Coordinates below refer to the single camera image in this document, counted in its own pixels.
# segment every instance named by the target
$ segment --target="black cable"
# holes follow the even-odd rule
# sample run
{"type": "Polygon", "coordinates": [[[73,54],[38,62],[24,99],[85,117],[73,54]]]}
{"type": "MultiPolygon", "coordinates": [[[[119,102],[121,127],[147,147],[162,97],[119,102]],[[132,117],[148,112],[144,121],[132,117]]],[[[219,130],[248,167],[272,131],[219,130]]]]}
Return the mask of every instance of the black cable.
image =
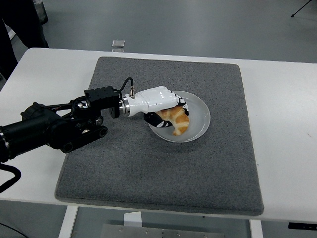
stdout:
{"type": "Polygon", "coordinates": [[[125,86],[126,86],[126,84],[127,84],[127,82],[128,82],[129,80],[131,81],[131,87],[133,87],[133,78],[128,77],[128,78],[124,81],[122,87],[121,87],[119,90],[117,90],[117,89],[114,88],[114,91],[116,91],[116,92],[119,93],[119,95],[120,95],[120,98],[119,98],[119,99],[120,99],[120,100],[122,99],[122,90],[125,88],[125,86]]]}
{"type": "Polygon", "coordinates": [[[14,174],[14,177],[9,179],[7,182],[0,186],[0,193],[7,190],[9,187],[14,185],[21,178],[21,171],[14,166],[5,165],[0,163],[0,170],[8,171],[14,174]]]}
{"type": "Polygon", "coordinates": [[[1,222],[0,222],[0,225],[2,225],[2,226],[4,226],[4,227],[8,227],[9,229],[14,230],[15,232],[18,232],[20,235],[23,235],[25,238],[28,238],[26,235],[24,235],[24,234],[21,233],[20,231],[17,231],[16,229],[14,229],[14,228],[12,228],[12,227],[10,227],[10,226],[7,226],[7,225],[5,225],[5,224],[3,224],[3,223],[1,223],[1,222]]]}

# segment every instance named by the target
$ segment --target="tripod leg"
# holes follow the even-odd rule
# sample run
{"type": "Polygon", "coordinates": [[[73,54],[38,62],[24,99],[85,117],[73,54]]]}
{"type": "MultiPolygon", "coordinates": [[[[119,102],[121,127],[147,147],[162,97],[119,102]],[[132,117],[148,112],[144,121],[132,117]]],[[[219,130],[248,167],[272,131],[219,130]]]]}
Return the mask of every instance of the tripod leg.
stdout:
{"type": "Polygon", "coordinates": [[[299,9],[297,12],[299,12],[300,10],[302,10],[302,8],[305,7],[310,1],[311,1],[311,0],[309,0],[309,1],[308,1],[304,6],[302,6],[301,9],[299,9]]]}

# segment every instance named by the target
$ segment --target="plate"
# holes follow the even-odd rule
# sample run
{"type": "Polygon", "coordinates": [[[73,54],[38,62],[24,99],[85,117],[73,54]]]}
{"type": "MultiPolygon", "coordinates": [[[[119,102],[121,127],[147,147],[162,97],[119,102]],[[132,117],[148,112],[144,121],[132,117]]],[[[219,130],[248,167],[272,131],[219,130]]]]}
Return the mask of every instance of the plate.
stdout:
{"type": "Polygon", "coordinates": [[[152,131],[160,138],[170,142],[189,142],[201,137],[208,129],[210,124],[210,112],[207,105],[194,94],[173,91],[177,95],[181,96],[188,104],[189,110],[189,126],[184,134],[175,136],[173,135],[174,127],[169,126],[166,128],[157,128],[149,124],[152,131]]]}

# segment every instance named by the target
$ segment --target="pastry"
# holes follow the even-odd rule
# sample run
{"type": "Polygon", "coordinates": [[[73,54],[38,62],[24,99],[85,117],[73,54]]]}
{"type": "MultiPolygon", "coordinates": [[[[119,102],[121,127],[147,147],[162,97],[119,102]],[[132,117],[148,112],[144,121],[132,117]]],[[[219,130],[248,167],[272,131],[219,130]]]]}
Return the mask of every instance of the pastry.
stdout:
{"type": "Polygon", "coordinates": [[[173,135],[182,135],[188,128],[189,117],[185,114],[182,106],[161,110],[156,112],[163,120],[170,121],[175,130],[173,135]]]}

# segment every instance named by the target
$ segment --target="cable connector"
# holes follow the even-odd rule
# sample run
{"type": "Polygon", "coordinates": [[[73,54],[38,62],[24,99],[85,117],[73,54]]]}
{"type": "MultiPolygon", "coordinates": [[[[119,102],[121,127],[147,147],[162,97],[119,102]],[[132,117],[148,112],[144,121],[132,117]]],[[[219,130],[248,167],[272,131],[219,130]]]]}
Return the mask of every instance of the cable connector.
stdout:
{"type": "Polygon", "coordinates": [[[135,99],[135,92],[134,92],[134,86],[131,86],[130,88],[130,94],[129,94],[130,98],[135,99]]]}

